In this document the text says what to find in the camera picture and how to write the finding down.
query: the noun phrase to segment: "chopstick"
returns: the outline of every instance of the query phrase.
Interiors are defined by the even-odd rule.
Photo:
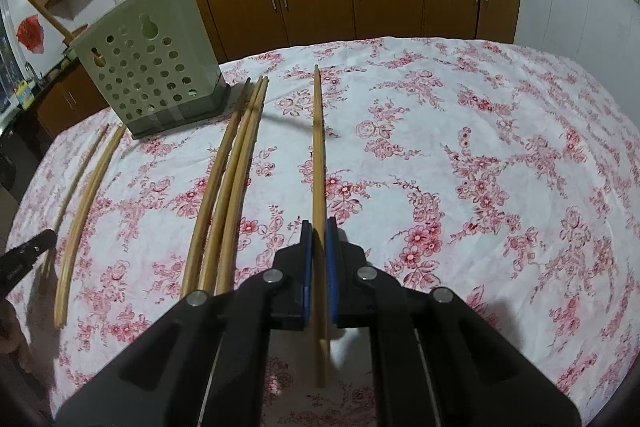
[[[251,161],[251,152],[254,149],[254,140],[258,134],[258,124],[262,116],[262,105],[267,92],[269,79],[265,78],[260,86],[255,105],[252,108],[251,118],[249,120],[249,129],[246,132],[244,141],[242,142],[242,152],[238,160],[238,168],[234,177],[234,185],[231,191],[229,206],[226,210],[225,229],[222,238],[222,246],[220,247],[220,266],[218,267],[218,281],[216,284],[215,295],[227,293],[233,290],[236,275],[235,263],[235,246],[238,239],[238,220],[240,219],[240,210],[242,205],[242,194],[246,188],[247,172],[249,170],[249,162]]]
[[[330,344],[328,333],[328,309],[326,295],[326,258],[324,256],[324,228],[326,224],[326,180],[324,166],[324,122],[322,120],[322,82],[318,65],[314,68],[314,173],[313,173],[313,226],[314,265],[313,302],[314,354],[316,386],[325,387],[329,375]]]
[[[38,0],[27,0],[31,3],[31,5],[42,15],[47,21],[51,23],[51,25],[57,29],[60,33],[62,33],[65,39],[68,39],[71,42],[74,39],[74,35],[72,32],[67,30],[58,19],[53,16],[49,10],[47,10]]]
[[[62,273],[58,280],[58,287],[56,288],[56,300],[54,302],[53,320],[55,326],[60,329],[66,326],[66,312],[69,302],[69,291],[71,288],[71,276],[73,274],[74,264],[76,263],[76,253],[78,252],[78,245],[82,237],[82,231],[84,230],[84,224],[86,222],[87,215],[91,209],[92,203],[102,178],[109,167],[111,157],[117,149],[122,135],[127,127],[124,124],[120,124],[113,133],[113,136],[109,140],[107,147],[102,152],[98,164],[91,175],[89,186],[82,196],[82,201],[78,207],[78,211],[71,223],[71,230],[66,239],[66,248],[62,257]]]
[[[244,142],[244,136],[254,110],[258,92],[260,91],[260,87],[264,83],[264,80],[265,79],[262,76],[258,78],[258,82],[254,86],[249,104],[244,110],[244,115],[242,115],[240,129],[236,135],[234,147],[231,150],[231,156],[229,156],[229,160],[226,165],[225,176],[222,180],[222,187],[220,187],[218,201],[216,202],[216,208],[213,212],[213,218],[211,219],[211,226],[209,227],[209,234],[207,235],[207,246],[204,250],[202,266],[200,267],[200,277],[198,278],[198,290],[204,290],[208,293],[213,293],[216,285],[218,261],[220,259],[220,243],[222,242],[226,211],[229,205],[234,176],[236,174],[236,169],[238,168],[238,160],[242,149],[242,143]]]
[[[251,79],[248,78],[244,83],[244,86],[242,86],[242,91],[240,92],[236,105],[234,106],[231,119],[226,125],[225,134],[222,137],[222,142],[220,142],[220,147],[218,148],[213,168],[209,174],[209,180],[207,181],[207,187],[205,188],[204,195],[202,197],[202,203],[198,209],[196,225],[193,229],[193,235],[191,236],[187,262],[184,266],[182,286],[180,288],[181,298],[196,289],[198,284],[198,268],[200,267],[200,261],[202,259],[205,238],[207,235],[207,229],[209,228],[209,220],[211,218],[211,211],[220,188],[220,180],[222,179],[222,171],[226,165],[226,158],[229,156],[231,145],[234,137],[236,136],[236,132],[238,131],[238,123],[240,122],[240,116],[244,109],[244,102],[248,94],[250,80]]]
[[[76,172],[76,175],[74,176],[73,180],[71,181],[71,184],[69,185],[69,188],[66,191],[65,199],[62,201],[62,204],[60,205],[60,210],[58,211],[58,217],[56,219],[56,222],[53,225],[53,231],[56,232],[56,234],[60,231],[60,225],[62,224],[62,220],[65,217],[66,208],[68,207],[69,202],[71,201],[71,197],[73,197],[74,193],[76,192],[78,183],[80,182],[80,179],[84,174],[84,171],[86,171],[86,166],[89,165],[91,158],[94,157],[95,150],[98,149],[98,144],[102,141],[102,138],[104,137],[104,134],[107,132],[107,129],[108,129],[107,125],[102,126],[102,128],[100,129],[98,136],[92,143],[91,147],[89,147],[89,150],[86,152],[86,155],[84,156],[84,159],[82,160],[82,163],[78,168],[78,172]],[[40,266],[40,281],[38,284],[38,293],[43,294],[46,292],[47,282],[49,281],[51,268],[53,267],[53,263],[55,259],[56,259],[56,249],[52,248],[47,252],[47,258],[45,262],[42,263],[42,265]]]

